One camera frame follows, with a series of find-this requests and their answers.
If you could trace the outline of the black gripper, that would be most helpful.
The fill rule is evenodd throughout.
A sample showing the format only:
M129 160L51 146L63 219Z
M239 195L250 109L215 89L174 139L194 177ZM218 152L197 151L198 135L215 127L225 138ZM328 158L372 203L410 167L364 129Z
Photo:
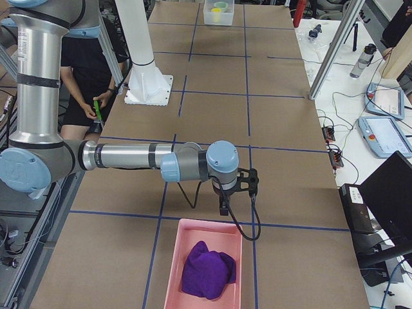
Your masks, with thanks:
M220 187L216 187L215 185L212 186L214 192L219 196L219 211L220 215L228 215L229 214L229 209L227 207L227 199L224 198L224 196L229 197L233 195L236 191L234 188L231 189L221 189Z

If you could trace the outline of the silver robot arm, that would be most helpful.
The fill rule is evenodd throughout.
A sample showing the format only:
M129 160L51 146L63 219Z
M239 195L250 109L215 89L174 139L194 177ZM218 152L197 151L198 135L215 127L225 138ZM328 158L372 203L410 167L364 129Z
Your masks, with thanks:
M238 152L221 140L202 149L172 144L98 144L63 139L57 131L62 38L70 31L97 37L97 1L12 1L17 25L17 128L1 153L1 180L34 192L78 171L96 168L152 169L166 182L212 180L220 207L240 189Z

